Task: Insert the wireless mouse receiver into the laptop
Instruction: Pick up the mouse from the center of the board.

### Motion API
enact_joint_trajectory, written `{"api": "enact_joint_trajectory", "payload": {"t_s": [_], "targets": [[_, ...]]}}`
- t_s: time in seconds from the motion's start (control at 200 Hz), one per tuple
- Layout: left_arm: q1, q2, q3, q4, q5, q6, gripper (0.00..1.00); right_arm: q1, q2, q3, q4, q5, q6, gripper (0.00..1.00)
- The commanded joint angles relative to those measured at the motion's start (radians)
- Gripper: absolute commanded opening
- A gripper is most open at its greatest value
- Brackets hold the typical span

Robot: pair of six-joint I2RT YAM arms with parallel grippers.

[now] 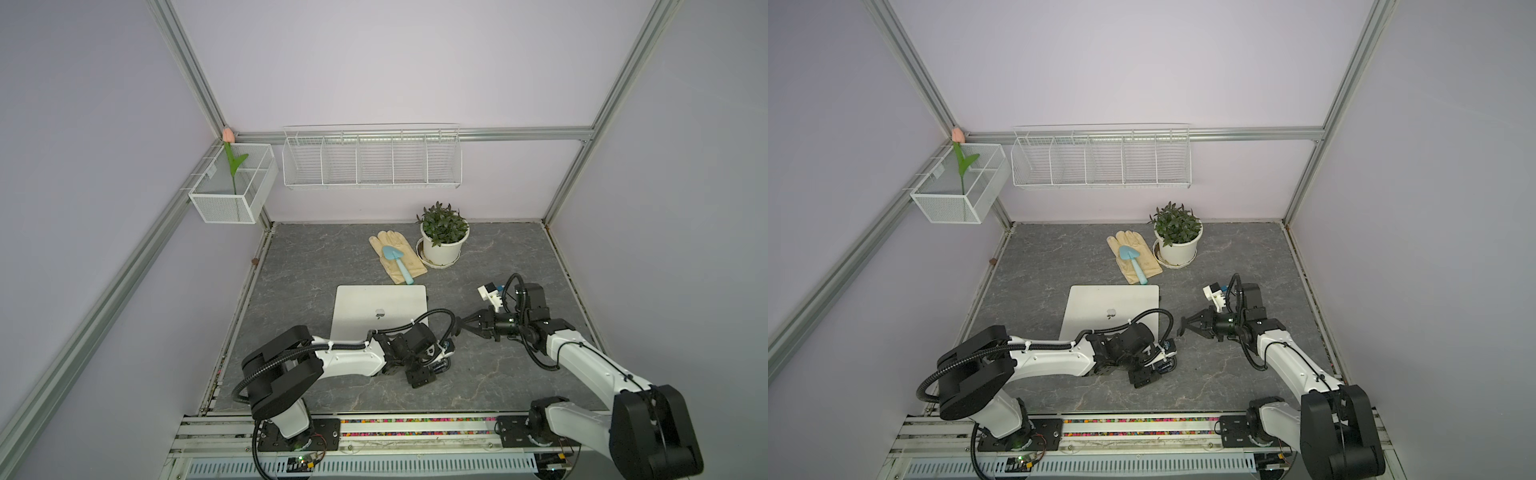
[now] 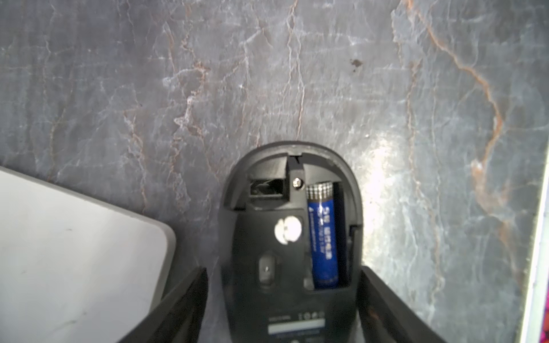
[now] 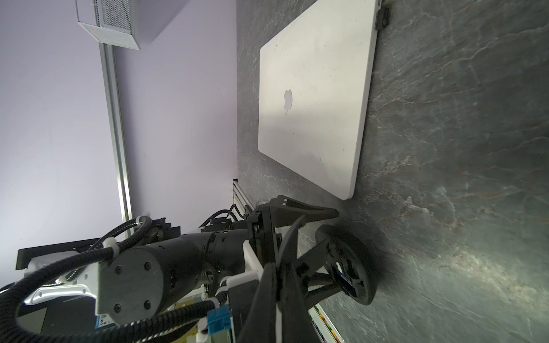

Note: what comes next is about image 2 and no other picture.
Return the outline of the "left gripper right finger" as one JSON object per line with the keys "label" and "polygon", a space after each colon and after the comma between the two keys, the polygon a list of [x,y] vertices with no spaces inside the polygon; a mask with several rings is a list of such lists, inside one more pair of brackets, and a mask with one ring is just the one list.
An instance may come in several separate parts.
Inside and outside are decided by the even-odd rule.
{"label": "left gripper right finger", "polygon": [[443,342],[370,267],[361,268],[357,310],[366,342]]}

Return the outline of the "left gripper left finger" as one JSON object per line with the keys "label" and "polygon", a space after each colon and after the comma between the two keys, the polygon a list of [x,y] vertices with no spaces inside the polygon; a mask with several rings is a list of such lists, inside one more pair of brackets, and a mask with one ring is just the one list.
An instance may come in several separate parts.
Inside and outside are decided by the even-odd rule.
{"label": "left gripper left finger", "polygon": [[207,269],[197,267],[121,342],[197,342],[207,305]]}

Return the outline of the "silver laptop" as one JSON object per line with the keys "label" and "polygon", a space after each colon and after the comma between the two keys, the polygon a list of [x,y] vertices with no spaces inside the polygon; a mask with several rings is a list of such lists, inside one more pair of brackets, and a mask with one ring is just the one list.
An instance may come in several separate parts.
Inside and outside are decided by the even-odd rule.
{"label": "silver laptop", "polygon": [[117,342],[159,303],[168,225],[1,170],[1,341]]}

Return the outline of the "black wireless mouse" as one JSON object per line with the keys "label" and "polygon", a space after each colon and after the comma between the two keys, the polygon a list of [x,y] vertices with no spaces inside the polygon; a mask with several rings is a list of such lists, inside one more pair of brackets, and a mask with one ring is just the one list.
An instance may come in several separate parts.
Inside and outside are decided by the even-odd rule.
{"label": "black wireless mouse", "polygon": [[[334,185],[339,283],[316,289],[306,188]],[[319,144],[282,141],[232,168],[219,211],[220,268],[233,342],[348,342],[363,238],[357,180]]]}

